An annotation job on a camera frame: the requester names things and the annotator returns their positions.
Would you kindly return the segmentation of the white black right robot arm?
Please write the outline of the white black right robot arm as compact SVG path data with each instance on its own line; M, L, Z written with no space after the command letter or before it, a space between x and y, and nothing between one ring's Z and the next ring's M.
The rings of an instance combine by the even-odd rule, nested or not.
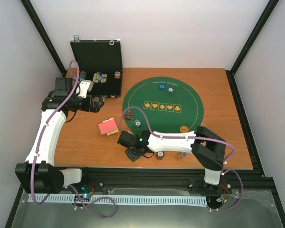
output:
M137 135L122 131L117 143L126 148L126 155L133 162L147 153L171 151L193 154L205 169L205 183L219 185L227 143L206 127L200 126L187 133L142 131Z

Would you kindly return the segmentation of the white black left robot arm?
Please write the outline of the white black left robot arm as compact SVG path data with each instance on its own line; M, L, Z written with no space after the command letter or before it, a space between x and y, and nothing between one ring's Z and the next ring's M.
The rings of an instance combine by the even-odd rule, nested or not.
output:
M89 187L89 179L80 168L60 170L54 166L54 160L59 134L69 112L97 113L104 105L100 97L88 95L93 85L90 80L55 79L55 89L42 102L41 122L33 147L25 162L15 168L26 193L58 194L70 184L78 191Z

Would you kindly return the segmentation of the brown poker chip stack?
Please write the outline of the brown poker chip stack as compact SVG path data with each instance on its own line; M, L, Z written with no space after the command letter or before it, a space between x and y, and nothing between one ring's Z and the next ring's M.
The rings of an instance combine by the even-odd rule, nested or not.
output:
M164 152L162 152L162 151L157 152L155 157L158 160L162 160L164 158Z

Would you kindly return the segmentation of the teal chip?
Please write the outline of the teal chip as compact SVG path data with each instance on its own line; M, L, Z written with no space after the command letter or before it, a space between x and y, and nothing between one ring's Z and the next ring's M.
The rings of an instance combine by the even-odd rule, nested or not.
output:
M142 122L139 119L135 119L133 121L133 124L135 125L135 127L140 128L142 125Z
M167 89L167 91L168 91L169 94L173 94L173 93L174 93L174 88L169 87L169 88Z

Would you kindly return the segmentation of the purple poker chip stack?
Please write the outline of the purple poker chip stack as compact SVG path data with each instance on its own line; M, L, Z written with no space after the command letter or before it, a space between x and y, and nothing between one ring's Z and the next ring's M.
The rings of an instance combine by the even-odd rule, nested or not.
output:
M186 152L179 152L179 156L180 156L180 157L185 157L186 155L187 155Z

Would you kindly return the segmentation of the orange round blind button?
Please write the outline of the orange round blind button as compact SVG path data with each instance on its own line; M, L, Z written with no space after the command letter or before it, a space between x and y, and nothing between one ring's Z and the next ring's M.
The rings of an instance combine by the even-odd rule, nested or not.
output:
M188 133L189 132L189 128L185 125L180 127L180 132L181 133Z

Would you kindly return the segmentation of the blue round blind button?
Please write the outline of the blue round blind button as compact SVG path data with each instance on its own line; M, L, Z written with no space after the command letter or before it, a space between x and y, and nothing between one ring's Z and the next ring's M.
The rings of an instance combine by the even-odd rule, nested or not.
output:
M164 83L159 83L158 84L158 89L159 90L165 90L166 89L166 85Z

